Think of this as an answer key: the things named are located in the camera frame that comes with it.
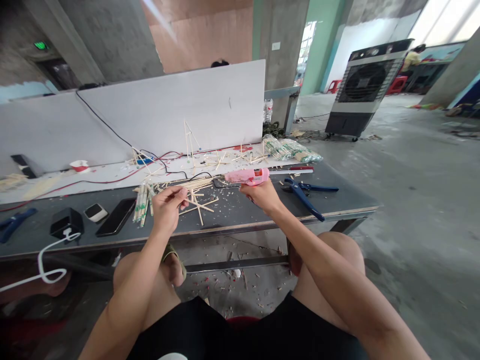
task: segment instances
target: fan grille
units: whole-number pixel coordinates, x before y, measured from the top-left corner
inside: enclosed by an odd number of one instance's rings
[[[349,66],[346,69],[337,96],[339,103],[369,103],[383,98],[396,75],[398,61],[387,60]]]

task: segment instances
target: pink glue gun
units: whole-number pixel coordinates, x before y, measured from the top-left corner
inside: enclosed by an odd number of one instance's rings
[[[270,171],[266,167],[261,169],[237,170],[227,172],[225,180],[229,183],[242,183],[248,186],[256,186],[269,179]]]

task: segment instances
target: black shorts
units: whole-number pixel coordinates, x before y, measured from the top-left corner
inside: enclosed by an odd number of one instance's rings
[[[367,359],[356,337],[323,320],[289,293],[268,316],[234,330],[196,297],[142,332],[128,359]]]

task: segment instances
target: table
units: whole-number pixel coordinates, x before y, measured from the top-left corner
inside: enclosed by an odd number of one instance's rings
[[[313,173],[302,174],[295,177],[295,180],[298,182],[303,181],[305,184],[339,187],[340,190],[338,192],[312,191],[309,196],[313,206],[325,216],[325,221],[336,222],[331,229],[332,231],[348,234],[381,206],[377,200],[355,187],[326,162],[313,164],[313,166]],[[288,177],[288,175],[271,176],[281,201],[303,224],[316,223],[318,220],[313,215],[310,215],[294,194],[280,189],[279,181],[282,181],[285,177]],[[16,212],[23,212],[28,208],[34,207],[38,210],[36,214],[24,221],[7,243],[0,244],[0,261],[34,258],[42,248],[54,242],[55,238],[49,235],[50,225],[52,215],[58,211],[70,207],[83,214],[83,211],[89,206],[99,203],[105,210],[111,213],[122,199],[136,197],[136,193],[132,191],[133,189],[134,187],[127,187],[40,199],[20,209],[0,213],[0,220],[3,220]],[[200,200],[202,203],[207,202],[210,196],[219,198],[217,202],[209,205],[215,212],[202,211],[204,226],[200,225],[197,211],[190,211],[181,215],[178,227],[170,238],[173,244],[191,238],[268,230],[278,227],[258,206],[241,194],[236,187],[223,189],[215,187],[205,188],[201,192],[204,194],[203,198],[205,199],[204,201]],[[9,208],[12,205],[0,205],[0,209]],[[132,216],[130,216],[117,235],[96,237],[95,232],[100,225],[93,223],[83,215],[84,234],[79,241],[74,240],[65,245],[60,244],[48,250],[43,257],[44,262],[62,265],[67,269],[94,275],[100,279],[111,280],[113,276],[111,267],[94,264],[73,254],[143,245],[147,241],[152,229],[153,218],[150,218],[150,214],[148,214],[145,226],[138,228],[137,223],[132,223]],[[287,263],[288,255],[285,255],[198,264],[187,266],[186,268],[189,273],[195,273]]]
[[[405,92],[408,93],[414,86],[417,79],[420,76],[422,76],[422,73],[425,72],[426,70],[429,70],[429,68],[437,68],[437,69],[432,75],[428,77],[428,79],[425,81],[425,84],[428,84],[429,82],[431,82],[432,79],[436,80],[440,72],[445,70],[445,68],[450,63],[451,61],[425,61],[425,62],[419,63],[416,66],[412,66],[411,68],[413,69],[413,74],[411,76],[411,80],[409,81],[408,86],[405,89]]]

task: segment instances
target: white board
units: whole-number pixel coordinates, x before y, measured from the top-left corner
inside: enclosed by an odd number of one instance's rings
[[[263,154],[263,149],[261,144],[254,144],[252,145],[253,149],[252,156],[259,157]],[[240,152],[238,150],[234,150],[232,148],[225,149],[218,152],[219,158],[223,158],[222,164],[218,167],[211,166],[211,167],[198,167],[195,170],[192,169],[193,161],[190,158],[190,163],[188,163],[186,157],[182,157],[179,159],[166,161],[166,165],[168,166],[169,171],[171,172],[179,172],[185,171],[186,175],[191,178],[192,176],[199,174],[201,172],[209,172],[212,176],[225,174],[235,170],[241,169],[258,169],[258,168],[271,168],[275,166],[284,166],[283,169],[278,170],[286,170],[287,165],[297,164],[298,161],[293,159],[285,160],[285,161],[277,161],[272,157],[265,160],[256,161],[253,164],[250,164],[250,156],[249,153],[244,158],[236,159]],[[196,165],[200,166],[201,162],[205,163],[215,163],[217,162],[217,154],[215,152],[206,153],[206,154],[197,154],[195,155],[195,163]],[[148,166],[150,172],[155,172],[155,170],[162,168],[163,166],[159,163],[151,164]],[[134,171],[137,170],[137,166],[134,165],[127,165],[123,163],[113,163],[109,165],[101,165],[92,167],[90,172],[85,174],[78,174],[75,173],[73,170],[68,172],[51,172],[48,174],[43,175],[37,179],[28,180],[27,183],[19,186],[14,190],[10,190],[8,192],[0,192],[0,204],[11,204],[17,202],[24,202],[27,200],[31,200],[31,197],[26,197],[28,194],[32,194],[36,186],[44,184],[49,181],[49,179],[56,179],[56,181],[50,181],[50,185],[48,187],[43,187],[40,193],[36,195],[40,195],[42,193],[46,193],[48,191],[58,189],[64,187],[65,185],[75,183],[80,180],[88,180],[93,182],[111,182],[111,183],[85,183],[81,182],[69,187],[65,187],[61,190],[54,191],[46,196],[40,197],[40,199],[44,198],[54,198],[59,196],[71,195],[71,194],[78,194],[78,193],[89,193],[101,190],[109,190],[109,189],[120,189],[120,188],[128,188],[133,186],[140,185],[143,181],[147,181],[151,184],[156,183],[163,183],[163,182],[171,182],[175,180],[184,179],[185,176],[182,173],[172,173],[170,175],[165,174],[165,170],[161,169],[155,172],[153,175],[150,175],[150,172],[147,168],[140,169],[137,173]],[[122,179],[129,174],[133,174],[130,177],[118,181],[112,182],[115,180]],[[206,177],[207,174],[199,175],[199,178]]]
[[[184,120],[201,148],[261,141],[265,60],[201,69],[80,91],[87,103],[137,149],[161,156],[187,150]],[[75,160],[123,162],[132,150],[74,92],[0,105],[0,176],[18,172],[10,155],[35,171]],[[198,150],[192,139],[194,150]]]

